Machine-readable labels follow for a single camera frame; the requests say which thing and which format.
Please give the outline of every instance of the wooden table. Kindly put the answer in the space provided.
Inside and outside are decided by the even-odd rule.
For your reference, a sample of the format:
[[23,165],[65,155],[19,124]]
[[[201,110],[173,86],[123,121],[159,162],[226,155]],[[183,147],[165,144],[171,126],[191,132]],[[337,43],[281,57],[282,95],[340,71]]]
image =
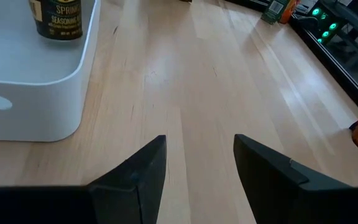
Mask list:
[[87,184],[166,134],[158,222],[254,223],[236,133],[358,185],[358,108],[289,26],[259,18],[222,0],[103,0],[82,124],[0,142],[0,185]]

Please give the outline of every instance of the light wood surface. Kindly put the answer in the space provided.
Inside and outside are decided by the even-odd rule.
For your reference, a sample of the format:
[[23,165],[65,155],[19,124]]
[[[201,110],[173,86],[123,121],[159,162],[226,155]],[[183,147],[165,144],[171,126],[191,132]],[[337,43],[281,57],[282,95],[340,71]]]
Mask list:
[[0,185],[87,184],[166,134],[158,223],[255,223],[236,133],[358,185],[356,105],[289,26],[259,18],[223,0],[103,0],[80,128],[0,142]]

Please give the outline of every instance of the white plastic bin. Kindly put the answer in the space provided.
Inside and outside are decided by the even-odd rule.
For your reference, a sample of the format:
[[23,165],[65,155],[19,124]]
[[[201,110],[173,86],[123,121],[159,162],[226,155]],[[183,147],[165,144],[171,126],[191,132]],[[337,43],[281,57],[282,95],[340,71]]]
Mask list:
[[100,0],[82,0],[84,35],[37,33],[28,0],[0,0],[0,140],[57,141],[81,122],[98,37]]

